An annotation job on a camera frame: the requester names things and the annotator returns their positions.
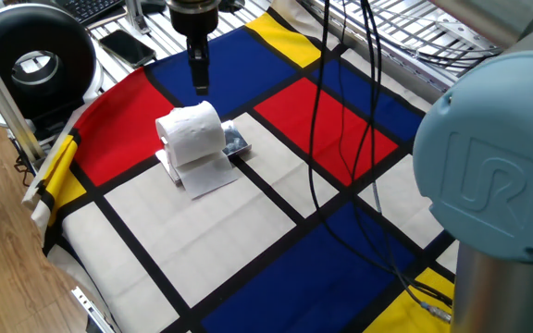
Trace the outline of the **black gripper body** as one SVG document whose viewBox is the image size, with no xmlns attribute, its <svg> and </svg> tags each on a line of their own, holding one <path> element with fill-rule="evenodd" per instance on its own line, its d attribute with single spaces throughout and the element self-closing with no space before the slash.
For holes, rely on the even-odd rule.
<svg viewBox="0 0 533 333">
<path fill-rule="evenodd" d="M 196 14 L 185 14 L 170 9 L 169 14 L 174 30 L 186 37 L 206 37 L 218 24 L 216 8 Z"/>
</svg>

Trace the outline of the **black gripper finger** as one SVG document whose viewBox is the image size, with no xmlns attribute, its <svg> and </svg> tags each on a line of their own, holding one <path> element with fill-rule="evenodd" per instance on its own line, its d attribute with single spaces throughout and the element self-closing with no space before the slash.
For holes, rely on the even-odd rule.
<svg viewBox="0 0 533 333">
<path fill-rule="evenodd" d="M 197 95 L 209 93 L 209 49 L 206 35 L 187 38 L 188 62 L 192 73 L 192 85 Z"/>
</svg>

